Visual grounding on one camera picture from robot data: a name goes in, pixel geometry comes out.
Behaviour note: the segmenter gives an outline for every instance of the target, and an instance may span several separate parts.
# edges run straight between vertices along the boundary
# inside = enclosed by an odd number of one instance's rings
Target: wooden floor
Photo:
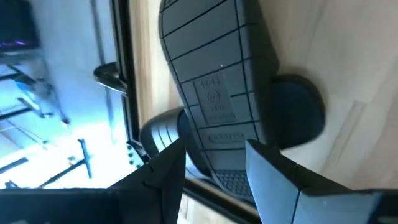
[[[180,99],[159,42],[160,0],[131,2],[143,123]],[[279,73],[311,79],[327,107],[323,134],[283,154],[353,189],[398,187],[398,1],[260,2]]]

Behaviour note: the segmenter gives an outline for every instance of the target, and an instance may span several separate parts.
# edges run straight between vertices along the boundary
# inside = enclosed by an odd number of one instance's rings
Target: metal handle
[[[96,68],[94,70],[94,78],[100,85],[118,91],[124,96],[127,95],[127,84],[119,78],[116,62]]]

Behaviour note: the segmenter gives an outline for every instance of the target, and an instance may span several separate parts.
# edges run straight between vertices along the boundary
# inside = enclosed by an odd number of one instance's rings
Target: door handle
[[[94,69],[94,78],[106,88],[120,92],[122,95],[127,95],[127,84],[119,77],[116,62],[107,63]]]

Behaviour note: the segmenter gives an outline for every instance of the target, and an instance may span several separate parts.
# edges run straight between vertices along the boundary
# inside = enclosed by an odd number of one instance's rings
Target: rubber sole
[[[279,68],[257,0],[166,0],[159,32],[195,142],[227,193],[252,199],[245,139],[273,144],[271,77]]]

